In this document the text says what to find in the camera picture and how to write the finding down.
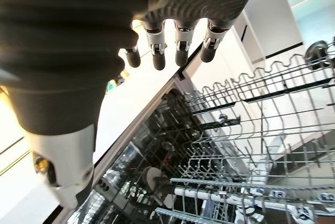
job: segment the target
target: lower dish rack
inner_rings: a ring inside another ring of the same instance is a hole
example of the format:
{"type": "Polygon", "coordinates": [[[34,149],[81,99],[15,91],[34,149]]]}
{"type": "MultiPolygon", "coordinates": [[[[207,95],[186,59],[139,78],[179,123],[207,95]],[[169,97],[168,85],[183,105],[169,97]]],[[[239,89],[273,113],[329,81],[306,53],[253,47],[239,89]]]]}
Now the lower dish rack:
{"type": "Polygon", "coordinates": [[[166,94],[68,223],[333,223],[331,47],[166,94]]]}

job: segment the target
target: open dishwasher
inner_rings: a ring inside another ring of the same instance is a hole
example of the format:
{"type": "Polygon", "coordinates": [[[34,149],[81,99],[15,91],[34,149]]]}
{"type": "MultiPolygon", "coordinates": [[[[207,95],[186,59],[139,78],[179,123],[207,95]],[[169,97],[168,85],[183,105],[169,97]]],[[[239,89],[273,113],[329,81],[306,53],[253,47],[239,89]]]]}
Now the open dishwasher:
{"type": "Polygon", "coordinates": [[[332,223],[334,44],[201,91],[174,76],[67,223],[332,223]]]}

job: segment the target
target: rubber fingertip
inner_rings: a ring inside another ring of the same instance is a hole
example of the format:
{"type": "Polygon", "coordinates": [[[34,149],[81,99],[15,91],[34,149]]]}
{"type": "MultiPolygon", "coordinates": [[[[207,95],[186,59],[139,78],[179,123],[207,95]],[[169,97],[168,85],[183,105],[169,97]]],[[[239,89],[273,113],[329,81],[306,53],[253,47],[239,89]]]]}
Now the rubber fingertip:
{"type": "Polygon", "coordinates": [[[204,46],[202,47],[200,58],[203,62],[209,63],[214,59],[216,50],[206,49],[204,46]]]}
{"type": "Polygon", "coordinates": [[[156,53],[152,56],[153,66],[156,70],[161,71],[165,68],[165,56],[163,54],[156,53]]]}
{"type": "Polygon", "coordinates": [[[131,67],[137,68],[141,64],[140,53],[138,51],[132,52],[129,51],[126,54],[128,63],[131,67]]]}
{"type": "Polygon", "coordinates": [[[176,64],[183,67],[187,64],[188,51],[176,50],[176,64]]]}

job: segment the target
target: white wall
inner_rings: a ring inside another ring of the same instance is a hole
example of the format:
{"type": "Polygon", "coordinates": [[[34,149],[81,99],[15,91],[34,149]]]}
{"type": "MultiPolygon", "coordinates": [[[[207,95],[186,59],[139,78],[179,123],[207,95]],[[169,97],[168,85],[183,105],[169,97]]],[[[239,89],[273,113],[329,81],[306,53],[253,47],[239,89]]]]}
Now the white wall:
{"type": "Polygon", "coordinates": [[[249,56],[250,61],[254,63],[263,60],[265,56],[261,50],[257,37],[253,31],[253,28],[250,24],[250,21],[248,20],[245,11],[242,11],[241,15],[237,18],[234,27],[241,39],[245,29],[242,44],[249,56]]]}
{"type": "Polygon", "coordinates": [[[249,0],[244,10],[265,56],[303,41],[287,0],[249,0]]]}
{"type": "MultiPolygon", "coordinates": [[[[229,87],[232,87],[233,83],[230,79],[238,80],[241,77],[241,73],[247,73],[248,75],[253,76],[252,69],[253,66],[249,60],[248,54],[241,43],[239,35],[233,27],[227,32],[222,43],[219,45],[213,61],[202,63],[200,57],[197,56],[187,67],[186,74],[192,80],[194,88],[206,94],[206,100],[208,102],[207,106],[215,106],[226,104],[227,101],[231,102],[231,100],[236,101],[234,95],[225,96],[223,98],[222,94],[226,95],[226,93],[222,92],[225,90],[223,86],[226,84],[225,88],[227,88],[229,94],[231,94],[232,91],[230,91],[229,87]],[[213,85],[215,82],[219,82],[223,86],[213,85]]],[[[255,119],[260,118],[261,112],[256,103],[247,104],[244,102],[237,102],[231,108],[213,111],[211,114],[215,121],[220,121],[220,114],[225,114],[230,119],[241,116],[243,122],[241,122],[240,125],[223,127],[222,131],[226,136],[229,136],[228,139],[231,140],[231,144],[233,146],[236,145],[243,152],[245,152],[245,148],[248,148],[250,153],[252,152],[252,149],[256,153],[260,152],[260,134],[257,136],[253,135],[254,138],[252,138],[251,143],[252,147],[247,143],[248,136],[253,132],[260,132],[261,122],[260,120],[255,119]]],[[[226,143],[225,136],[219,139],[226,143]]]]}

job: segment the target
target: metal screw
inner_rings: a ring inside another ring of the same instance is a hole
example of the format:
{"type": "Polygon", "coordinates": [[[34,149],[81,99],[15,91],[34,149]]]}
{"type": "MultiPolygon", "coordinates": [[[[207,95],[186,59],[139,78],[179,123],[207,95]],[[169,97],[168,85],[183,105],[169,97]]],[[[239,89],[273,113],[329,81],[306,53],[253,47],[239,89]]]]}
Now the metal screw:
{"type": "Polygon", "coordinates": [[[37,173],[46,173],[49,165],[49,161],[35,153],[32,154],[33,166],[37,173]]]}

